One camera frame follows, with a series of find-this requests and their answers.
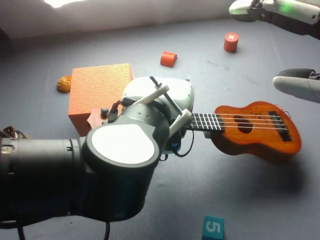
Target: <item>ukulele body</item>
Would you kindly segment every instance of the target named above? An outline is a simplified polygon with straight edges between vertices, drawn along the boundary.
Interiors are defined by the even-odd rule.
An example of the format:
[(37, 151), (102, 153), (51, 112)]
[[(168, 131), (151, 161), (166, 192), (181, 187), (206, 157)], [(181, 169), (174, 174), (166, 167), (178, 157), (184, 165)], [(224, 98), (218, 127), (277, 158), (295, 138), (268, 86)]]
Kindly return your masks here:
[(252, 154), (284, 164), (301, 149), (295, 124), (271, 103), (257, 101), (242, 108), (223, 105), (215, 113), (223, 120), (225, 128), (223, 132), (212, 132), (211, 140), (225, 154)]

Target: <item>white wall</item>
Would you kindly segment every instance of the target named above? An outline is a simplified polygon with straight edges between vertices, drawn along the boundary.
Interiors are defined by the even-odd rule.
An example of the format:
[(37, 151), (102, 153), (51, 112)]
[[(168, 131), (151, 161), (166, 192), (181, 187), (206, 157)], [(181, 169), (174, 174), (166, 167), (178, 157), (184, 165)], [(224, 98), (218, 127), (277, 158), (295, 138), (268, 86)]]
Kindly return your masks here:
[(86, 0), (53, 8), (44, 0), (0, 0), (11, 38), (227, 17), (234, 0)]

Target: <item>textured orange box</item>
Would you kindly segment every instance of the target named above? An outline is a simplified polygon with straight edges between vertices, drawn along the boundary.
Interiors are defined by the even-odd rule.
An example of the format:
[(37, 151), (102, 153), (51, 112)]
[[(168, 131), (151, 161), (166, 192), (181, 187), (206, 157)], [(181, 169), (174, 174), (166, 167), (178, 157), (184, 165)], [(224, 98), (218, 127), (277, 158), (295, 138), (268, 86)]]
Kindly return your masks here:
[(111, 109), (132, 79), (130, 64), (73, 69), (68, 115), (80, 136), (90, 131), (87, 119), (91, 109)]

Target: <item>wooden ukulele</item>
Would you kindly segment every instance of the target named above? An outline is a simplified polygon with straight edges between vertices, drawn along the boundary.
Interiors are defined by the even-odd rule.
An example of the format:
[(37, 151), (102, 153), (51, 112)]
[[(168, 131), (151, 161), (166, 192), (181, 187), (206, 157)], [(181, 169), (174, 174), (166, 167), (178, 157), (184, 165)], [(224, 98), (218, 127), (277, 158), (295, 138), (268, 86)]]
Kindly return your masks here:
[(263, 101), (237, 108), (219, 106), (215, 113), (193, 113), (188, 130), (211, 132), (211, 140), (228, 155), (252, 154), (284, 164), (301, 149), (299, 132), (290, 117)]

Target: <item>white number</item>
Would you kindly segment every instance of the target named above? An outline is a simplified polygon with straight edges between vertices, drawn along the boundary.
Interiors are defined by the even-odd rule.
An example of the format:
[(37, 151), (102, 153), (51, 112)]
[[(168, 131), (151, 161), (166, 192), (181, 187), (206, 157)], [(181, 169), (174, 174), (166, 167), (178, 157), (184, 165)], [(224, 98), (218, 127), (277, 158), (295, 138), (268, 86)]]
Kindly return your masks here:
[(217, 232), (220, 233), (220, 224), (219, 223), (216, 223), (216, 222), (212, 222), (212, 228), (210, 228), (210, 221), (207, 221), (206, 222), (206, 229), (210, 232), (210, 233), (213, 233), (215, 230), (216, 230), (216, 227), (217, 227)]

